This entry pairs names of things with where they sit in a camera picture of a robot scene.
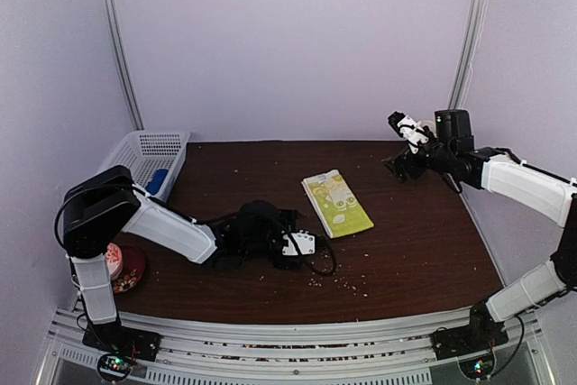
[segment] white wall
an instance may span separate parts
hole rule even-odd
[[[116,0],[147,128],[395,138],[446,106],[470,0]]]
[[[28,384],[72,290],[51,225],[131,129],[101,0],[0,0],[0,374]]]
[[[464,108],[478,146],[506,146],[567,178],[577,176],[577,0],[489,0]],[[507,283],[544,261],[561,230],[511,200],[468,190]],[[575,383],[577,296],[540,312],[563,385]]]

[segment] brown tabletop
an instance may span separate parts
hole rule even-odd
[[[117,296],[119,309],[230,324],[316,324],[466,307],[500,289],[461,199],[434,173],[400,185],[382,166],[399,148],[400,142],[189,144],[169,203],[197,219],[263,199],[299,210],[307,215],[299,228],[321,234],[300,181],[338,169],[375,226],[333,239],[338,272],[322,278],[304,268],[277,270],[266,259],[216,272],[123,235],[119,243],[144,250],[148,269],[134,290]]]

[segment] basket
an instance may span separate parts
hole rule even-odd
[[[154,194],[166,201],[187,157],[189,137],[190,133],[128,133],[100,167],[100,171],[120,164],[131,171],[135,183],[146,188],[156,170],[166,169],[169,172]]]

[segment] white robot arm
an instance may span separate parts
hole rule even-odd
[[[158,335],[121,326],[105,259],[107,245],[119,233],[137,234],[194,263],[220,269],[239,266],[250,255],[268,257],[278,268],[306,265],[330,275],[334,269],[316,270],[304,258],[324,239],[297,232],[297,217],[297,211],[255,201],[232,215],[198,222],[142,190],[123,166],[74,187],[65,196],[54,230],[67,251],[87,313],[84,343],[119,354],[135,352],[145,360],[153,360],[158,350]],[[334,264],[334,254],[328,250]]]
[[[577,286],[577,187],[520,160],[503,148],[474,149],[469,114],[464,110],[435,112],[435,127],[395,112],[390,126],[408,145],[385,160],[395,177],[418,179],[426,170],[449,176],[477,189],[512,198],[548,216],[561,226],[558,250],[519,280],[472,307],[471,321],[462,328],[441,330],[432,338],[437,358],[459,356],[505,343],[502,323],[528,308],[541,307]]]

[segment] green book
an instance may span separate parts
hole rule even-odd
[[[303,179],[302,185],[329,237],[374,227],[338,170]]]

